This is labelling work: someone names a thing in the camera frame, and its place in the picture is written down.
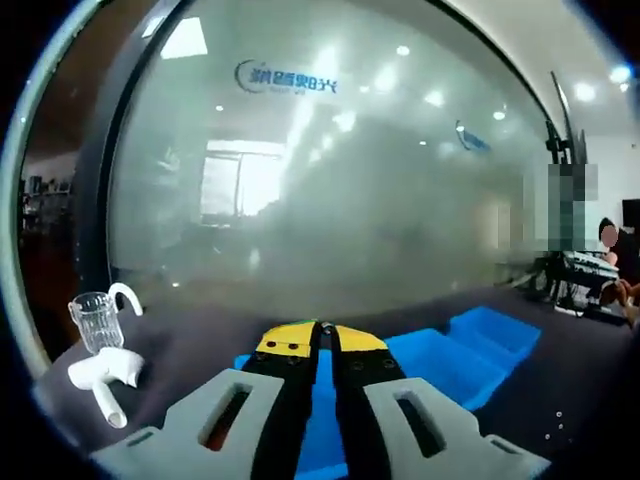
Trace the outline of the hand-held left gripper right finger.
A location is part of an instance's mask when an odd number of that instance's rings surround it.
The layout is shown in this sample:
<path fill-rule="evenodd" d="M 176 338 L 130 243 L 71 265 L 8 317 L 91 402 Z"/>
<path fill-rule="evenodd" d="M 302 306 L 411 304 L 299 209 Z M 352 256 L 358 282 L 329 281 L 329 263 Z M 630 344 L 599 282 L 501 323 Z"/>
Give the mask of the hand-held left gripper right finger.
<path fill-rule="evenodd" d="M 352 479 L 537 479 L 549 460 L 500 436 L 421 378 L 387 344 L 329 325 L 336 418 Z"/>

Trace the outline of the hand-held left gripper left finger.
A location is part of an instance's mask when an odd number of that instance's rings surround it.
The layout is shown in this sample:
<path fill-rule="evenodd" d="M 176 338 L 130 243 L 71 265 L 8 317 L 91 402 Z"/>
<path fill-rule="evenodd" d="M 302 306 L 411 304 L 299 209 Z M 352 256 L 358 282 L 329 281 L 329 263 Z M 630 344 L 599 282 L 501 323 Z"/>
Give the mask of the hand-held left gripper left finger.
<path fill-rule="evenodd" d="M 268 330 L 239 369 L 221 371 L 145 427 L 92 454 L 114 479 L 292 479 L 312 410 L 320 325 Z"/>

